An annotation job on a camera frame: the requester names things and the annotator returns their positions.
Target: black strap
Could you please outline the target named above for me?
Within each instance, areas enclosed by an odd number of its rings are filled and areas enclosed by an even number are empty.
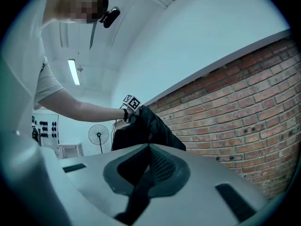
[[[127,116],[128,116],[127,110],[124,108],[123,110],[124,110],[124,121],[127,121]]]

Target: white cabinet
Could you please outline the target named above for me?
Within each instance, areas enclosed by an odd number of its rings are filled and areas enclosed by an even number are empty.
[[[68,144],[61,143],[58,145],[60,149],[60,158],[72,158],[72,157],[81,157],[83,156],[83,148],[81,143],[77,144]]]

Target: brick wall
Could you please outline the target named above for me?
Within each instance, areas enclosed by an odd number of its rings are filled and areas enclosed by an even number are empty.
[[[188,152],[223,163],[272,198],[287,188],[298,163],[300,60],[295,43],[286,38],[149,107]]]

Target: black fabric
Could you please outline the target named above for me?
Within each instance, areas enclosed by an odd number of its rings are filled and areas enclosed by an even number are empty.
[[[134,124],[115,132],[112,150],[144,143],[166,145],[186,151],[185,145],[172,134],[164,122],[150,108],[142,106]]]

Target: ceiling light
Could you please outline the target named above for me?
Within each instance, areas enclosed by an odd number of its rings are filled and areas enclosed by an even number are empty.
[[[79,83],[79,77],[77,76],[76,67],[75,67],[75,60],[74,59],[68,59],[68,64],[70,68],[70,72],[74,81],[75,85],[80,85]]]

